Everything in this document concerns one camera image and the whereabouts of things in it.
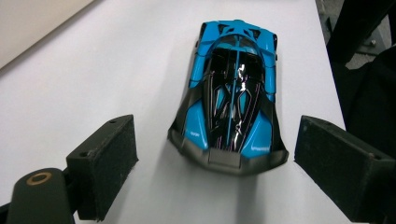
blue toy car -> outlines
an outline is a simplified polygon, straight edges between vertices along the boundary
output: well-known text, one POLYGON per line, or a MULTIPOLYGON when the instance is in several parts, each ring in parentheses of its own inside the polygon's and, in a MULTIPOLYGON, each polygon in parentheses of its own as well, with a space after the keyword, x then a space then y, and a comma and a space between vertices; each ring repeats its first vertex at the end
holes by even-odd
POLYGON ((276 41, 240 20, 202 24, 189 89, 168 131, 182 155, 234 175, 287 161, 275 108, 276 41))

white surface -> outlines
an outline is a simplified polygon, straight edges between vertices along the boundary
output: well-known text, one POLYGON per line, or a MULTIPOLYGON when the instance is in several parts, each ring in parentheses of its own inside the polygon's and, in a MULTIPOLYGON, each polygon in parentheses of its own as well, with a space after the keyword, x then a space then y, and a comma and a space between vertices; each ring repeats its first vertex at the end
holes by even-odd
POLYGON ((0 68, 93 0, 1 0, 0 68))
POLYGON ((349 223, 293 158, 301 115, 344 127, 314 1, 103 1, 46 38, 0 71, 0 204, 20 177, 65 168, 103 123, 134 114, 140 161, 104 223, 349 223), (233 19, 278 36, 276 106, 290 152, 245 178, 203 170, 166 140, 201 23, 233 19))

sports car model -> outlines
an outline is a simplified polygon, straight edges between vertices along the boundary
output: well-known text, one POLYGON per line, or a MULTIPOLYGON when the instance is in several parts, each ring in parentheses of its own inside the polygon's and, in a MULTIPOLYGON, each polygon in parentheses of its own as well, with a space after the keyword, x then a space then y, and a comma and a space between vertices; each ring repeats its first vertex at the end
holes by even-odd
POLYGON ((240 20, 202 24, 189 88, 168 131, 182 155, 234 175, 287 161, 275 108, 276 41, 240 20))

toy car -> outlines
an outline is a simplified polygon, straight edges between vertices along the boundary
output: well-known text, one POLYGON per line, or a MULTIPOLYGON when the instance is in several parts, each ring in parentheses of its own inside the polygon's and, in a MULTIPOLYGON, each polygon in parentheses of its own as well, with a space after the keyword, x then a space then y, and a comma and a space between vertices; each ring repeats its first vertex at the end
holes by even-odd
POLYGON ((240 20, 202 24, 189 88, 168 131, 182 155, 234 175, 287 161, 275 108, 276 41, 240 20))

gray floor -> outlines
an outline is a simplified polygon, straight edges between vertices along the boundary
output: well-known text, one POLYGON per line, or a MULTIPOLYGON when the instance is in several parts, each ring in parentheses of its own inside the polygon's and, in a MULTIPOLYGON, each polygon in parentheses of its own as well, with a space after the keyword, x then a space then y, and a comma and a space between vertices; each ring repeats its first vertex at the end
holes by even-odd
MULTIPOLYGON (((330 38, 330 31, 327 29, 325 21, 329 18, 329 16, 337 17, 340 14, 344 0, 316 0, 316 3, 320 21, 322 22, 323 38, 327 43, 330 38)), ((389 48, 391 42, 388 17, 382 20, 382 22, 378 25, 378 32, 382 37, 385 48, 389 48)), ((346 67, 349 69, 359 68, 365 63, 371 62, 374 58, 375 56, 372 55, 356 53, 352 60, 346 64, 346 67)))

